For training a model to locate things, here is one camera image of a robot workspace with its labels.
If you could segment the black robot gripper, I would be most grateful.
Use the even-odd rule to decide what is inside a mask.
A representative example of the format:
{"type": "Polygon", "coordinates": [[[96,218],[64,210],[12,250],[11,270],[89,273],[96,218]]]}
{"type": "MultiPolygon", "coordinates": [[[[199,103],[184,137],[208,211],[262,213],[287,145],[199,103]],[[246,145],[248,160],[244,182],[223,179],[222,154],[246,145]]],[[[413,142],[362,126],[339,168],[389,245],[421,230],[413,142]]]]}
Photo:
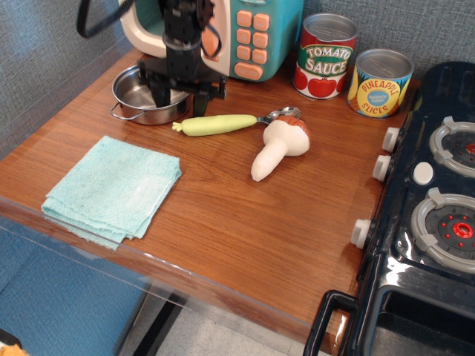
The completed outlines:
{"type": "Polygon", "coordinates": [[[208,67],[202,59],[202,41],[164,39],[164,58],[137,62],[139,79],[151,91],[157,108],[171,104],[171,90],[193,93],[193,116],[205,116],[210,99],[226,97],[226,77],[208,67]]]}

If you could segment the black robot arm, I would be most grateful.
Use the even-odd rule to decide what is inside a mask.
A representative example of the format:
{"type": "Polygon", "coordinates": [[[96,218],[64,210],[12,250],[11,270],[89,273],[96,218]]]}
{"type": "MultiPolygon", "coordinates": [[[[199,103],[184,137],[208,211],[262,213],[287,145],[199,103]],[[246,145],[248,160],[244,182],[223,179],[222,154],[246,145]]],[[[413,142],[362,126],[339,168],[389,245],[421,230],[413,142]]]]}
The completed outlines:
{"type": "Polygon", "coordinates": [[[195,116],[204,116],[210,100],[226,96],[226,77],[202,58],[202,32],[213,16],[211,1],[160,1],[166,57],[137,63],[140,82],[151,91],[154,104],[171,104],[171,91],[193,95],[195,116]]]}

